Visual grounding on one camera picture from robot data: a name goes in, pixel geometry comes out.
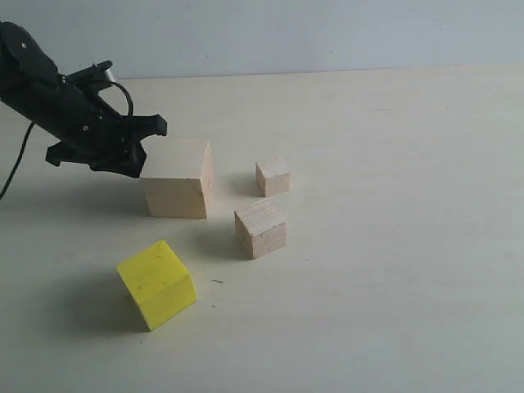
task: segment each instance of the black robotic arm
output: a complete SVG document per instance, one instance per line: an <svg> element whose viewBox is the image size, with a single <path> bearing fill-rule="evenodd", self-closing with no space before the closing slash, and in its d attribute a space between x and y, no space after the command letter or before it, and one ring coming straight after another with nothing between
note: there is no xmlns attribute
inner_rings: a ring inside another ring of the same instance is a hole
<svg viewBox="0 0 524 393"><path fill-rule="evenodd" d="M46 161L87 164L93 171L137 178L147 157L141 141L165 136L167 123L160 115L133 115L133 101L115 82L111 66L104 61L61 75L25 29L0 22L0 99L60 140L47 149ZM126 95L127 115L99 97L110 86Z"/></svg>

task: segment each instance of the wooden block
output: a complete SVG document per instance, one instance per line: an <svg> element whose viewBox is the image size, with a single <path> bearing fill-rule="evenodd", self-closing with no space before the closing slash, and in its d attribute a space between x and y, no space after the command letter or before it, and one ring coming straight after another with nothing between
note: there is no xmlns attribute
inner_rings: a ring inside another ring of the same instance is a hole
<svg viewBox="0 0 524 393"><path fill-rule="evenodd" d="M235 227L240 242L252 259L286 244L286 220L270 199L235 211Z"/></svg>
<svg viewBox="0 0 524 393"><path fill-rule="evenodd" d="M286 162L279 156L270 160L258 161L255 165L256 183L262 195L269 197L290 189L291 175Z"/></svg>
<svg viewBox="0 0 524 393"><path fill-rule="evenodd" d="M207 218L215 185L209 142L169 137L151 140L140 177L150 214Z"/></svg>
<svg viewBox="0 0 524 393"><path fill-rule="evenodd" d="M165 241L119 264L117 270L150 331L197 300L189 272Z"/></svg>

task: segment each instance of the small wooden cube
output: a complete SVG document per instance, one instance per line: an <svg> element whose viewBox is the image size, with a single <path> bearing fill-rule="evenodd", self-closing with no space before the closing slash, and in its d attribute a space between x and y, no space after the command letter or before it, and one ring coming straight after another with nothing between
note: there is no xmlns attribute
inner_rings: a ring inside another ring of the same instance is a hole
<svg viewBox="0 0 524 393"><path fill-rule="evenodd" d="M235 211L235 227L240 242L252 259L286 244L286 220L270 199Z"/></svg>
<svg viewBox="0 0 524 393"><path fill-rule="evenodd" d="M205 219L215 185L208 141L151 138L140 181L155 217Z"/></svg>
<svg viewBox="0 0 524 393"><path fill-rule="evenodd" d="M291 175L286 162L279 156L270 160L258 161L255 165L256 183L264 197L270 197L289 190Z"/></svg>
<svg viewBox="0 0 524 393"><path fill-rule="evenodd" d="M119 264L117 270L150 331L197 300L189 272L165 241Z"/></svg>

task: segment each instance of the wall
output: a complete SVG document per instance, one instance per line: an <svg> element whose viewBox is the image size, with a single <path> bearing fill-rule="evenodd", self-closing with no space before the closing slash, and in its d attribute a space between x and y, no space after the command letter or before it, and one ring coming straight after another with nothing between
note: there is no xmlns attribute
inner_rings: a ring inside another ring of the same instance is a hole
<svg viewBox="0 0 524 393"><path fill-rule="evenodd" d="M4 0L65 73L260 74L524 61L521 0Z"/></svg>

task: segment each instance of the wooden cube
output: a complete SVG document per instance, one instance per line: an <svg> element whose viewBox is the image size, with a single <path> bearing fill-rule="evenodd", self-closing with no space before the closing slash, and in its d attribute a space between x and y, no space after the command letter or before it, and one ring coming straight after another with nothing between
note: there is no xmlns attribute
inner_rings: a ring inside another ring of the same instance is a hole
<svg viewBox="0 0 524 393"><path fill-rule="evenodd" d="M252 259L286 244L286 220L270 199L235 211L235 227L240 242Z"/></svg>
<svg viewBox="0 0 524 393"><path fill-rule="evenodd" d="M155 217L205 219L215 184L208 141L152 138L140 177Z"/></svg>
<svg viewBox="0 0 524 393"><path fill-rule="evenodd" d="M255 165L256 183L264 197L269 197L289 190L291 175L286 162L279 156L270 160L258 161Z"/></svg>
<svg viewBox="0 0 524 393"><path fill-rule="evenodd" d="M189 272L165 241L119 264L117 270L150 331L197 300Z"/></svg>

